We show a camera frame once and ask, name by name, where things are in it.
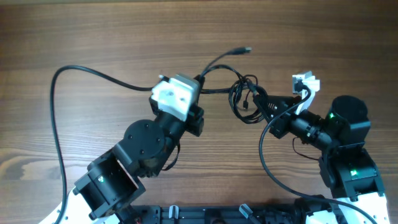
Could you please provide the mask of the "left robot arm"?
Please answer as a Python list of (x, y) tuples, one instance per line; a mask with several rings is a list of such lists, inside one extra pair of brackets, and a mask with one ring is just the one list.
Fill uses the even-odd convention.
[(43, 223), (140, 223), (131, 203), (145, 187), (140, 181), (172, 168), (167, 160), (180, 150), (180, 139), (202, 132), (204, 111), (198, 106), (204, 77), (177, 74), (162, 77), (149, 98), (155, 120), (132, 123), (124, 137), (88, 166), (61, 203)]

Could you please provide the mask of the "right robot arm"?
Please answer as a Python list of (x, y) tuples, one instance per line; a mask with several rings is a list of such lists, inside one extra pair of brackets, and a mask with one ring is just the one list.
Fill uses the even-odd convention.
[[(254, 103), (264, 115), (267, 126), (259, 140), (261, 164), (267, 175), (286, 191), (318, 205), (336, 205), (348, 223), (389, 223), (385, 188), (376, 163), (364, 148), (371, 123), (365, 103), (353, 96), (335, 98), (326, 118), (294, 109), (307, 98), (255, 96)], [(304, 144), (321, 151), (320, 175), (332, 198), (307, 195), (284, 185), (266, 166), (263, 153), (264, 134), (280, 139), (292, 133)]]

